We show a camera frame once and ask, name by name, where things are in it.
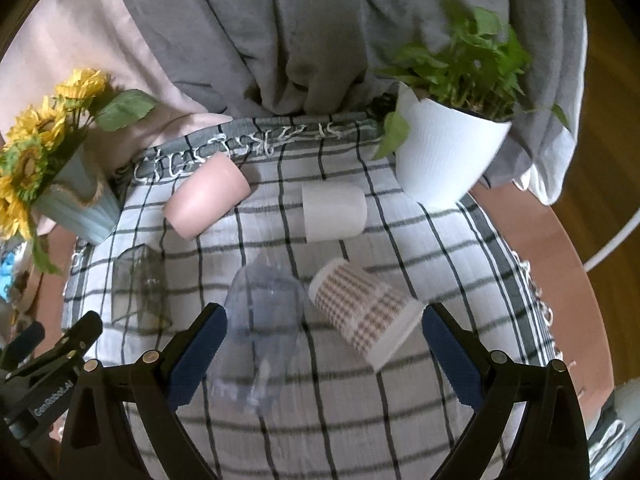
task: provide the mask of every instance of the metal bolt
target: metal bolt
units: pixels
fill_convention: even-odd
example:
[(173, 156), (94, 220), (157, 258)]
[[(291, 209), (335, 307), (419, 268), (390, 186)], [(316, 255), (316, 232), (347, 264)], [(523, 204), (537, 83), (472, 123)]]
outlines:
[(558, 372), (564, 372), (566, 370), (566, 365), (560, 359), (552, 359), (551, 365), (554, 370)]
[(148, 350), (142, 355), (142, 362), (146, 364), (155, 363), (160, 358), (157, 350)]
[(494, 350), (491, 352), (491, 361), (499, 365), (505, 364), (505, 362), (507, 362), (507, 354), (502, 350)]
[(90, 359), (84, 363), (85, 372), (93, 372), (98, 367), (98, 359)]

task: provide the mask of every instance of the light blue vase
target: light blue vase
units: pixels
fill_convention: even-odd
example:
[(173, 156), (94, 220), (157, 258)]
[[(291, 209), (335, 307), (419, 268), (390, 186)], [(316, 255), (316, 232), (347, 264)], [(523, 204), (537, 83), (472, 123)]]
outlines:
[[(68, 163), (53, 179), (72, 190), (81, 201), (88, 202), (94, 196), (98, 183), (95, 171), (86, 164), (84, 146), (80, 146)], [(83, 207), (71, 193), (56, 186), (47, 188), (33, 203), (34, 208), (62, 227), (87, 242), (98, 245), (114, 231), (120, 219), (120, 204), (107, 183), (100, 199), (92, 206)]]

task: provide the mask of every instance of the pink cup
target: pink cup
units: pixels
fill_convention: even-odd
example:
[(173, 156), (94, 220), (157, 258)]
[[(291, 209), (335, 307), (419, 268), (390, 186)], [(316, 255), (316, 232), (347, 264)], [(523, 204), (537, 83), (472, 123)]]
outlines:
[(178, 188), (162, 211), (174, 230), (191, 240), (250, 193), (249, 183), (233, 161), (216, 153)]

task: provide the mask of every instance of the flower vase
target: flower vase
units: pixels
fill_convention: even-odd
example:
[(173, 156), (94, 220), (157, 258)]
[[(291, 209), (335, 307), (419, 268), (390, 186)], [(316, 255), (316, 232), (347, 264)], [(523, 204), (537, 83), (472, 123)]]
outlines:
[(396, 177), (409, 197), (430, 212), (455, 206), (480, 179), (511, 127), (419, 99), (400, 83), (396, 111), (409, 125), (396, 150)]
[(82, 144), (33, 206), (93, 245), (114, 231), (122, 211), (102, 170)]

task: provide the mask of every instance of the checkered tablecloth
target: checkered tablecloth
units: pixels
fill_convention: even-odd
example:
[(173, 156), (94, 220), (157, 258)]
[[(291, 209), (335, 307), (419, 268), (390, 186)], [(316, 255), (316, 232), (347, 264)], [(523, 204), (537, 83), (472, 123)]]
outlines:
[[(308, 283), (342, 256), (399, 290), (441, 301), (489, 349), (516, 362), (546, 364), (554, 343), (529, 277), (517, 256), (469, 196), (455, 208), (427, 214), (399, 189), (394, 160), (372, 161), (378, 125), (364, 114), (336, 118), (233, 121), (143, 153), (123, 194), (113, 235), (84, 248), (65, 292), (65, 324), (88, 310), (104, 333), (89, 351), (105, 365), (135, 361), (161, 349), (210, 301), (224, 303), (241, 266), (267, 251)], [(162, 205), (213, 152), (241, 166), (252, 195), (194, 241), (164, 220)], [(340, 180), (366, 193), (364, 234), (307, 244), (302, 183)], [(211, 192), (223, 182), (211, 184)], [(116, 257), (138, 244), (164, 256), (174, 325), (163, 333), (124, 330), (111, 321)], [(130, 421), (154, 478), (164, 478), (140, 418)], [(510, 424), (487, 470), (497, 475), (522, 412)], [(471, 412), (460, 405), (419, 329), (374, 374), (315, 308), (304, 315), (298, 347), (279, 400), (264, 417), (220, 409), (206, 379), (178, 416), (222, 479), (427, 479), (459, 438)]]

